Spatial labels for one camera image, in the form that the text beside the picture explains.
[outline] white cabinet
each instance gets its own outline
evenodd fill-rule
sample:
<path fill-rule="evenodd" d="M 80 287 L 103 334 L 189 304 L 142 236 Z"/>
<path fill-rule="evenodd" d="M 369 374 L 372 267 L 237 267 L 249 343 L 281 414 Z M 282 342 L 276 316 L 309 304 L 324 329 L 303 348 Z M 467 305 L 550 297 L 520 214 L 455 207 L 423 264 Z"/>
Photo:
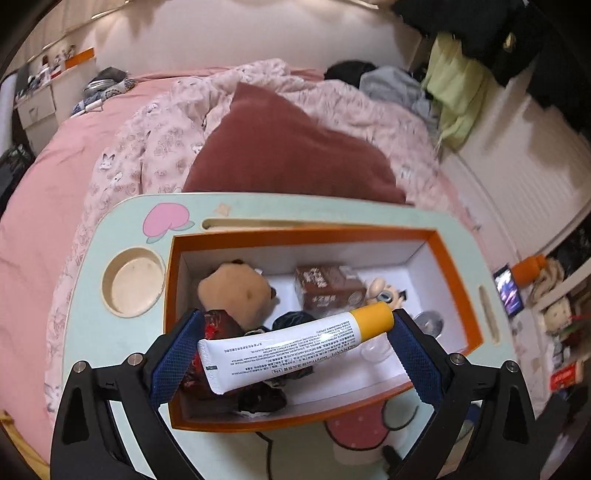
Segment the white cabinet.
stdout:
<path fill-rule="evenodd" d="M 531 71 L 493 82 L 458 155 L 482 185 L 520 258 L 548 253 L 591 202 L 591 148 L 561 113 L 527 93 Z"/>
<path fill-rule="evenodd" d="M 18 116 L 35 155 L 46 147 L 59 125 L 70 118 L 72 108 L 83 99 L 84 88 L 97 73 L 96 58 L 92 58 L 66 70 L 18 102 Z"/>

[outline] gray clothing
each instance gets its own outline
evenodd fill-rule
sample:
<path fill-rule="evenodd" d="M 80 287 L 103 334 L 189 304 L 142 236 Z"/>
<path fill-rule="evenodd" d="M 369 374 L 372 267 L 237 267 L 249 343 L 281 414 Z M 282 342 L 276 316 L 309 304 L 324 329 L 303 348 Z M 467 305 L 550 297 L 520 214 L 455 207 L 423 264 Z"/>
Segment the gray clothing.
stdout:
<path fill-rule="evenodd" d="M 372 100 L 397 103 L 421 117 L 432 139 L 439 138 L 440 109 L 427 99 L 421 84 L 398 67 L 380 67 L 364 73 L 359 90 Z"/>

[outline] blue mesh gripper pad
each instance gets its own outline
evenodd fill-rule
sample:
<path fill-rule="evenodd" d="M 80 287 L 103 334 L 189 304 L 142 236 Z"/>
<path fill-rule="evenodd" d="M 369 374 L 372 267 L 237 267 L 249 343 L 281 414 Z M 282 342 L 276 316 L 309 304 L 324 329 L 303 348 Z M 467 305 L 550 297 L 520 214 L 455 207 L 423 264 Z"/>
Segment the blue mesh gripper pad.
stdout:
<path fill-rule="evenodd" d="M 150 404 L 156 410 L 174 397 L 203 338 L 205 317 L 195 310 L 152 373 Z"/>
<path fill-rule="evenodd" d="M 423 403 L 435 410 L 443 400 L 441 373 L 408 326 L 394 313 L 394 328 L 388 332 L 388 340 L 400 359 L 414 389 Z"/>

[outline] light blue lap desk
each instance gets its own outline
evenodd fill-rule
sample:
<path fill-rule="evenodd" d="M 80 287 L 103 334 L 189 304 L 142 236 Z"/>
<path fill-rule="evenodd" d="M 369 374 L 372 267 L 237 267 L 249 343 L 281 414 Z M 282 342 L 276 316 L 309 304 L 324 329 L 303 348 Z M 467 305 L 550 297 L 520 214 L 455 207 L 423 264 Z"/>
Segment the light blue lap desk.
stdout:
<path fill-rule="evenodd" d="M 491 274 L 472 235 L 459 227 L 452 217 L 405 206 L 331 199 L 311 196 L 246 193 L 180 193 L 143 195 L 117 205 L 96 229 L 80 269 L 67 321 L 63 361 L 63 384 L 72 365 L 87 360 L 92 367 L 120 364 L 133 352 L 145 352 L 163 332 L 163 295 L 143 315 L 122 319 L 110 313 L 100 297 L 102 273 L 109 261 L 122 250 L 146 246 L 144 220 L 159 203 L 178 203 L 189 211 L 189 221 L 172 225 L 184 229 L 179 233 L 203 232 L 203 221 L 210 218 L 296 220 L 308 222 L 357 223 L 435 229 L 452 256 L 460 278 L 472 302 L 484 338 L 482 346 L 469 355 L 475 364 L 498 367 L 515 352 L 506 315 L 498 298 Z M 168 230 L 149 247 L 168 263 L 171 240 L 175 231 Z M 493 345 L 486 325 L 478 287 L 483 285 L 491 300 L 501 334 L 499 345 Z M 419 405 L 417 417 L 407 427 L 408 437 L 400 454 L 410 450 L 429 419 L 432 408 L 421 404 L 414 390 L 398 395 L 388 411 L 397 406 Z M 151 471 L 131 432 L 121 404 L 113 403 L 113 413 L 129 457 L 137 470 Z M 170 427 L 168 408 L 160 407 Z M 236 478 L 260 480 L 267 477 L 267 444 L 254 433 L 202 433 L 172 430 L 178 444 L 207 479 Z M 271 459 L 275 480 L 327 477 L 342 479 L 384 479 L 383 465 L 375 462 L 363 466 L 345 466 L 335 460 L 333 442 L 322 423 L 308 424 L 265 433 L 273 439 Z"/>

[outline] bed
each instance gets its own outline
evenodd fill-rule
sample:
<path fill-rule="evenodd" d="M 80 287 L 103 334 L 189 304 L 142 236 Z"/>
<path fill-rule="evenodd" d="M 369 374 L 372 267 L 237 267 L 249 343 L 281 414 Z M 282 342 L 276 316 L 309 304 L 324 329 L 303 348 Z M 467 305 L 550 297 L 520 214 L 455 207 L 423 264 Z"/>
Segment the bed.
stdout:
<path fill-rule="evenodd" d="M 93 225 L 126 197 L 180 191 L 194 155 L 227 113 L 238 81 L 265 85 L 327 127 L 371 140 L 391 160 L 410 201 L 420 208 L 449 212 L 473 228 L 457 191 L 439 172 L 418 118 L 397 105 L 372 102 L 342 82 L 320 83 L 321 79 L 319 72 L 290 70 L 281 60 L 233 69 L 152 74 L 137 78 L 138 85 L 130 92 L 108 100 L 102 112 L 87 113 L 60 126 L 23 178 L 0 221 L 0 405 L 44 458 L 49 457 L 52 414 L 59 403 L 60 347 L 69 295 Z M 335 107 L 339 102 L 333 103 L 328 115 L 326 108 L 323 112 L 322 106 L 317 106 L 324 94 L 346 100 L 340 110 Z M 157 130 L 150 125 L 160 123 L 151 124 L 149 115 L 163 105 L 180 108 L 190 118 L 203 118 L 203 129 L 198 128 L 202 138 L 200 143 L 187 143 L 183 168 L 177 163 L 174 181 L 164 182 L 159 170 L 152 167 L 140 169 L 135 178 L 128 159 L 131 150 L 126 149 L 137 140 L 134 132 L 142 131 L 146 136 L 146 130 Z M 356 105 L 352 113 L 351 105 Z M 403 125 L 421 139 L 419 146 L 404 145 L 405 158 L 400 145 L 392 143 L 388 135 L 394 124 Z M 148 135 L 156 150 L 166 150 L 165 136 Z M 147 145 L 145 138 L 141 141 Z M 129 180 L 117 185 L 119 179 L 109 178 L 101 169 L 105 161 L 121 162 L 121 171 L 129 174 Z"/>

